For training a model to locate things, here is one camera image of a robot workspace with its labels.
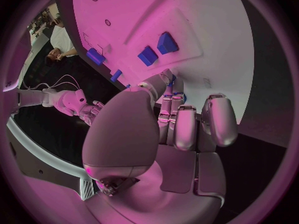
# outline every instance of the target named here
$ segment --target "humanoid robot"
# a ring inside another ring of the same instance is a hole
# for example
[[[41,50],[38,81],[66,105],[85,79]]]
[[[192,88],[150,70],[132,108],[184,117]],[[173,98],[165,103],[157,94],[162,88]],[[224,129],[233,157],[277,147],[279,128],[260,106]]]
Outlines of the humanoid robot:
[[[157,122],[153,107],[161,96]],[[90,198],[92,212],[109,203],[114,211],[107,215],[121,214],[118,223],[212,223],[226,192],[215,147],[236,140],[236,118],[223,94],[208,97],[201,117],[185,99],[183,81],[166,69],[105,106],[87,104],[82,90],[17,90],[13,112],[54,106],[91,126],[82,154],[101,191]]]

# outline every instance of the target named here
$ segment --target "man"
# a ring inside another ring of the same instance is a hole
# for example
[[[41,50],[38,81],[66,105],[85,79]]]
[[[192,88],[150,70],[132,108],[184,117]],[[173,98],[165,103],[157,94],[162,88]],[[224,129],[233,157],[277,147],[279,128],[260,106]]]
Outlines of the man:
[[[45,58],[46,66],[52,67],[55,62],[60,61],[63,57],[77,55],[77,51],[67,34],[63,22],[58,18],[55,20],[55,27],[51,35],[51,45],[53,50]]]

